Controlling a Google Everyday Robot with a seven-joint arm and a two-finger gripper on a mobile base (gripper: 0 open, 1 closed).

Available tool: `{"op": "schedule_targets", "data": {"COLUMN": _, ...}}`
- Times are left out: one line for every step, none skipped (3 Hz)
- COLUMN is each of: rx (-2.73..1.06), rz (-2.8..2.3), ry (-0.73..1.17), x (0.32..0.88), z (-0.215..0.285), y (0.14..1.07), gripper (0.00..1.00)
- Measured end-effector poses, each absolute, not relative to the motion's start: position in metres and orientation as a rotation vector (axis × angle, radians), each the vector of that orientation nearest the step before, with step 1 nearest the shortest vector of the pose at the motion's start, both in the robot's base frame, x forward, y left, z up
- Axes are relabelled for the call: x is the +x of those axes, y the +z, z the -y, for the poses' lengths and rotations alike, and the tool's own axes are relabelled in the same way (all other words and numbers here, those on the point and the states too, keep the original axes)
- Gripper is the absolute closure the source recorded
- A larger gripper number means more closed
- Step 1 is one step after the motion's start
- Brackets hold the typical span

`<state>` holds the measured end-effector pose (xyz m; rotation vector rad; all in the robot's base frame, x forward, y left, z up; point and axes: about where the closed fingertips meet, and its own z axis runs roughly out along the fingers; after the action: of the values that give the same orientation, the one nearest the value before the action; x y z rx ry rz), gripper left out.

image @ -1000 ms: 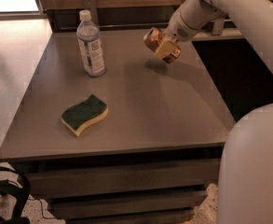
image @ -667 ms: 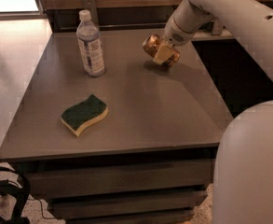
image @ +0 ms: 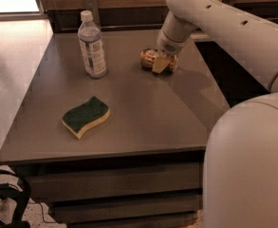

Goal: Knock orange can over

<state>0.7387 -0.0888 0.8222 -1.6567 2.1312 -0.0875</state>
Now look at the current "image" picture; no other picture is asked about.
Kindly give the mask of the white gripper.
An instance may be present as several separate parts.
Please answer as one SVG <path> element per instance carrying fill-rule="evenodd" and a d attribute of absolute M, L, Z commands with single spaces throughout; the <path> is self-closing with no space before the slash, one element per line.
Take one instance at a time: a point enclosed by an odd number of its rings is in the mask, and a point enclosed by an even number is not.
<path fill-rule="evenodd" d="M 158 50 L 169 55 L 178 55 L 186 45 L 190 33 L 186 30 L 161 29 L 158 34 Z M 160 74 L 168 65 L 168 57 L 158 56 L 152 66 L 152 71 Z"/>

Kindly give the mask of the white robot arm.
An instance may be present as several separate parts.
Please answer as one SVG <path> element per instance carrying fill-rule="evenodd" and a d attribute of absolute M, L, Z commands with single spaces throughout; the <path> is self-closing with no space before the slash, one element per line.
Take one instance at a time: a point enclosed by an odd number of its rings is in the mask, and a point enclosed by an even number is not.
<path fill-rule="evenodd" d="M 213 127 L 203 167 L 204 228 L 278 228 L 278 25 L 222 0 L 165 1 L 161 52 L 178 54 L 201 29 L 243 69 L 227 82 L 265 90 Z"/>

